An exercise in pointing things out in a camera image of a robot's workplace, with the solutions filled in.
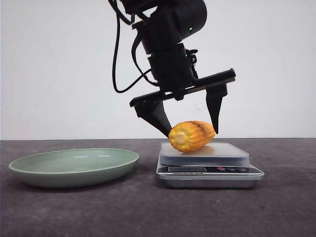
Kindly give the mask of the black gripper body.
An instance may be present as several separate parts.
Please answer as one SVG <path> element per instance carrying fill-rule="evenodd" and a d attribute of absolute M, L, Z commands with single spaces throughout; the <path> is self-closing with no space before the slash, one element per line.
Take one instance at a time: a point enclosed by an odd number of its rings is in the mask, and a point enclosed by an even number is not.
<path fill-rule="evenodd" d="M 151 65 L 151 73 L 158 82 L 159 91 L 132 99 L 130 106 L 136 107 L 141 103 L 157 102 L 171 98 L 182 100 L 186 94 L 235 81 L 236 74 L 232 68 L 199 78 L 195 70 L 197 52 L 196 49 L 186 49 L 180 43 L 171 48 L 170 51 L 151 54 L 148 60 Z"/>

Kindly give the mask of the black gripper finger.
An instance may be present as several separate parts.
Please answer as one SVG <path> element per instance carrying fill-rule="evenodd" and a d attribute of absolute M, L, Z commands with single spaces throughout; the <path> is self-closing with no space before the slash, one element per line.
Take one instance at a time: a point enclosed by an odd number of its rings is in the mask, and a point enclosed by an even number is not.
<path fill-rule="evenodd" d="M 206 104 L 211 117 L 213 128 L 218 134 L 219 114 L 222 99 L 228 94 L 226 84 L 220 84 L 206 89 Z"/>
<path fill-rule="evenodd" d="M 136 114 L 168 137 L 171 131 L 170 122 L 164 111 L 162 101 L 145 102 L 135 106 Z"/>

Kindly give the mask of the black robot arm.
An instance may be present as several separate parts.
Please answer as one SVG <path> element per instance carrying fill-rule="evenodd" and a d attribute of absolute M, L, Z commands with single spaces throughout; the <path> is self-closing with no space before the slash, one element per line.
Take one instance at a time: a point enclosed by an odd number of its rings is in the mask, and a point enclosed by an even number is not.
<path fill-rule="evenodd" d="M 212 125 L 218 131 L 222 99 L 228 94 L 227 84 L 235 81 L 235 72 L 229 69 L 204 78 L 198 78 L 194 65 L 196 50 L 188 50 L 181 41 L 206 23 L 207 9 L 202 0 L 124 0 L 125 12 L 138 15 L 140 22 L 132 27 L 137 36 L 132 46 L 132 58 L 141 43 L 149 55 L 150 72 L 158 83 L 159 91 L 133 98 L 138 117 L 167 136 L 171 125 L 165 114 L 163 101 L 179 101 L 186 94 L 206 90 L 206 103 Z"/>

